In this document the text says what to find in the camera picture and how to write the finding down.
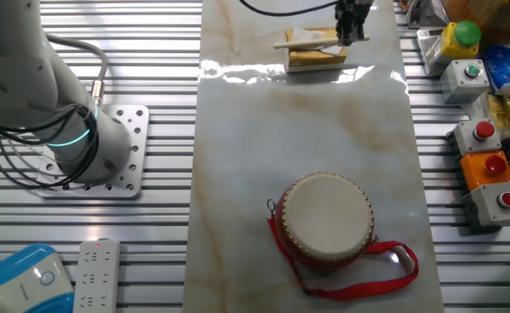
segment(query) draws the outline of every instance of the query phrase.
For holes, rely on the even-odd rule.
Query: drum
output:
[[[360,256],[373,237],[368,197],[349,178],[309,174],[288,187],[276,206],[275,226],[294,260],[317,269],[337,269]]]
[[[417,256],[404,243],[379,243],[374,235],[374,212],[368,196],[349,178],[316,172],[291,184],[278,203],[268,200],[268,225],[297,282],[311,295],[335,300],[377,296],[409,285],[419,275]],[[406,276],[358,283],[340,290],[309,290],[296,264],[318,270],[338,270],[363,254],[402,247],[413,268]]]

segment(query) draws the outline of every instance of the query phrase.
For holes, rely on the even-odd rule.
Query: power strip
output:
[[[117,305],[120,243],[81,243],[73,313],[114,313]]]

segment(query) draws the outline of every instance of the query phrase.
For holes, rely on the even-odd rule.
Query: white stick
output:
[[[368,41],[370,40],[370,36],[365,35],[364,38],[358,41]],[[316,48],[321,46],[331,46],[338,45],[340,42],[338,38],[321,38],[314,40],[302,40],[296,42],[286,42],[286,43],[274,43],[274,49],[289,49],[289,48]]]

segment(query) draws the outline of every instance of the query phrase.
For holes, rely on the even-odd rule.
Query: white marble board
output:
[[[309,0],[257,0],[291,11]],[[345,70],[286,75],[272,44],[295,27],[334,26],[328,8],[264,17],[237,0],[205,0],[201,78],[183,312],[442,312],[440,284],[400,41],[389,0],[375,0],[369,42],[348,48]],[[419,258],[404,290],[338,302],[308,296],[276,247],[266,201],[310,172],[348,176],[367,193],[374,233]],[[396,255],[365,257],[320,288],[403,276]]]

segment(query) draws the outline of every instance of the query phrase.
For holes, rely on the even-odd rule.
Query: cardboard box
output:
[[[471,21],[482,30],[480,50],[510,44],[510,0],[442,0],[451,22]]]
[[[322,27],[306,30],[318,30],[323,32],[323,38],[335,38],[337,34],[334,27]],[[286,41],[291,41],[293,30],[286,30]],[[284,49],[286,53],[286,72],[294,73],[309,70],[338,69],[343,65],[348,53],[345,48],[341,49],[339,56],[332,56],[318,50]]]

